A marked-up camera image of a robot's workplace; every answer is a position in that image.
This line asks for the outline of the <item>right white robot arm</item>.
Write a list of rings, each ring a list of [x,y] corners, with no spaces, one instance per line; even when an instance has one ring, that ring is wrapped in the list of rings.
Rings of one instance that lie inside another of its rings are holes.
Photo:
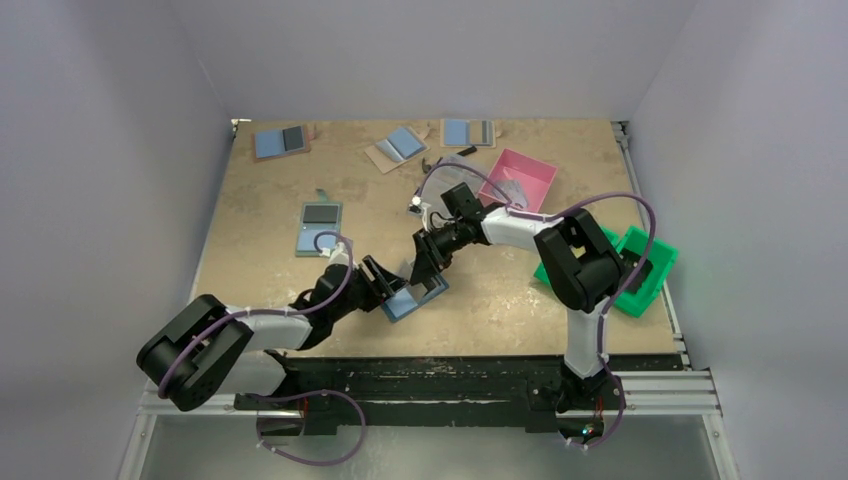
[[[483,205],[464,183],[441,198],[451,217],[440,227],[414,234],[410,284],[433,279],[451,264],[455,252],[470,244],[537,253],[567,314],[560,383],[549,401],[559,413],[592,407],[608,377],[604,322],[625,276],[623,261],[594,217],[583,208],[553,220],[511,213],[503,204]]]

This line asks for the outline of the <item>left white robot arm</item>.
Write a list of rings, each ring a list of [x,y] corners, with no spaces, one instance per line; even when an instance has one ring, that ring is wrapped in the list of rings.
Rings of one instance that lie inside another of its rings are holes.
[[[367,256],[360,265],[328,264],[313,287],[280,310],[234,311],[202,294],[141,347],[136,364],[160,398],[191,411],[219,391],[244,354],[311,349],[342,318],[376,309],[408,284]]]

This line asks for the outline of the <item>blue card holder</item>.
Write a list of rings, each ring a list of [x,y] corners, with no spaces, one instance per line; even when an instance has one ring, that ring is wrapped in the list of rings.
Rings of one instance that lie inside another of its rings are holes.
[[[381,308],[391,323],[397,323],[448,289],[447,281],[441,275],[436,275],[423,283],[405,286],[386,300]]]

